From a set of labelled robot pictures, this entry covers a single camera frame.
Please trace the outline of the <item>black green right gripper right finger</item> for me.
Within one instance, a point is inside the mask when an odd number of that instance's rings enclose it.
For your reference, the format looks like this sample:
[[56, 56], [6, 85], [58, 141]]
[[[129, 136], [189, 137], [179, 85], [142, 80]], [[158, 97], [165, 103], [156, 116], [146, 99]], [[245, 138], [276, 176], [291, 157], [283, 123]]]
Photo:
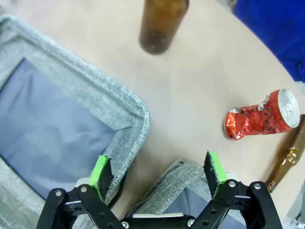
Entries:
[[281, 229], [282, 224], [264, 182], [249, 186], [228, 179], [215, 152], [207, 152], [204, 173], [212, 196], [194, 222], [195, 229], [216, 229], [230, 210], [240, 211], [248, 229]]

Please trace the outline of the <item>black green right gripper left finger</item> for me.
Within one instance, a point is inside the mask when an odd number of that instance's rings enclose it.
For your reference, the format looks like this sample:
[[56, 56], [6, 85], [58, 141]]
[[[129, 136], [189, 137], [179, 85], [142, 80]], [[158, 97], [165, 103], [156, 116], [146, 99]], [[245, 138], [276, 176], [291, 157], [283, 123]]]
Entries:
[[105, 203], [112, 180], [111, 159], [99, 156], [88, 184], [69, 192], [62, 188], [49, 192], [36, 228], [71, 229], [78, 216], [87, 215], [98, 229], [122, 229], [122, 223]]

